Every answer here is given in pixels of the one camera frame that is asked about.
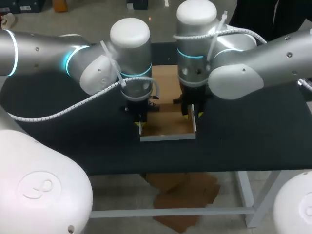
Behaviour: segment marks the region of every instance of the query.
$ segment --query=white cable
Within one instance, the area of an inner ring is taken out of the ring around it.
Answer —
[[[126,86],[126,82],[123,80],[121,74],[120,74],[120,70],[118,70],[116,64],[114,63],[114,60],[113,60],[113,57],[112,57],[112,54],[111,52],[109,52],[107,46],[105,45],[105,43],[103,41],[100,42],[101,46],[103,47],[103,50],[105,51],[106,53],[106,56],[108,57],[114,71],[116,72],[117,76],[118,76],[118,79],[120,81],[120,84],[122,87],[125,87]]]
[[[222,19],[218,25],[218,27],[216,28],[216,31],[215,31],[215,34],[214,34],[214,38],[211,42],[211,45],[210,45],[210,48],[209,48],[209,51],[208,51],[208,55],[207,55],[207,61],[210,62],[210,59],[211,59],[211,54],[213,53],[213,50],[215,48],[215,43],[216,43],[216,40],[218,39],[218,35],[219,35],[219,32],[226,20],[226,18],[228,17],[228,12],[227,11],[224,11],[223,15],[222,15]]]
[[[312,92],[312,87],[304,80],[304,79],[300,79],[299,82],[306,87],[309,91]]]
[[[174,38],[177,40],[195,40],[195,39],[204,39],[204,38],[212,38],[215,36],[215,34],[218,33],[219,36],[228,35],[228,34],[235,34],[235,33],[242,33],[242,34],[248,34],[253,36],[254,38],[258,39],[262,44],[266,44],[267,41],[263,39],[259,34],[244,28],[236,28],[236,29],[227,29],[223,30],[221,32],[213,32],[205,35],[200,36],[177,36],[174,35]]]
[[[159,88],[159,84],[151,77],[130,77],[130,78],[126,78],[126,79],[123,79],[125,82],[128,82],[128,81],[133,81],[133,80],[148,80],[148,81],[151,81],[155,84],[156,86],[156,97],[159,97],[159,91],[160,91],[160,88]],[[109,92],[110,90],[118,87],[119,85],[121,85],[121,81],[118,81],[118,82],[115,82],[114,84],[108,86],[107,88],[101,90],[100,92],[86,98],[85,100],[82,100],[78,103],[76,103],[75,105],[72,105],[68,108],[66,108],[65,110],[62,110],[60,112],[57,112],[56,114],[54,115],[50,115],[50,116],[46,116],[46,117],[41,117],[41,118],[23,118],[23,117],[18,117],[18,116],[15,116],[13,114],[10,114],[8,113],[14,120],[16,121],[20,121],[20,122],[43,122],[43,121],[47,121],[47,120],[51,120],[51,119],[54,119],[54,118],[57,118],[59,116],[62,116],[96,98],[98,98],[99,96]]]

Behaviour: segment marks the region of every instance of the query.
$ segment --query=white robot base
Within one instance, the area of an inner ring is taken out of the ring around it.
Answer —
[[[81,233],[93,193],[79,165],[18,131],[0,142],[0,233]]]
[[[312,233],[312,172],[297,175],[282,187],[273,218],[279,234]]]

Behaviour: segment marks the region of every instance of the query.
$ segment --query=concrete floor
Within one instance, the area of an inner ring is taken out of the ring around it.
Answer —
[[[136,17],[148,23],[152,42],[174,41],[176,9],[183,0],[169,0],[165,8],[163,0],[150,0],[147,11],[128,11],[126,0],[72,0],[69,12],[57,14],[47,2],[42,13],[18,15],[16,31],[27,31],[46,35],[77,33],[90,42],[108,39],[111,26],[119,19]],[[236,0],[212,0],[218,9],[218,17],[228,11],[230,20]],[[312,27],[306,21],[301,29]],[[257,194],[265,183],[269,172],[250,173],[251,185]],[[233,173],[214,173],[221,184],[215,205],[241,205]],[[152,207],[157,190],[150,187],[139,175],[106,175],[91,178],[94,187],[94,210],[139,209]],[[90,220],[86,234],[174,234],[171,229],[152,220],[142,218],[107,218]],[[257,229],[246,229],[240,215],[202,216],[200,222],[186,234],[275,234],[269,213]]]

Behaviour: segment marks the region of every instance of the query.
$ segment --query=white metal table frame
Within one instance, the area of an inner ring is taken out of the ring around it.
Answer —
[[[290,179],[290,172],[272,171],[256,200],[254,200],[247,172],[236,172],[236,178],[243,207],[92,211],[90,218],[170,215],[245,215],[247,228],[256,228],[261,224],[269,208],[272,207],[278,191]]]

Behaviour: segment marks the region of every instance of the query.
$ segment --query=black tabletop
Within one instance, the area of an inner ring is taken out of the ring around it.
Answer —
[[[153,48],[166,48],[155,65],[176,63],[174,44]],[[15,115],[42,117],[85,97],[70,77],[50,72],[9,78],[0,103]],[[90,175],[312,168],[312,117],[295,83],[208,100],[196,140],[140,142],[123,104],[116,89],[57,119],[20,125]]]

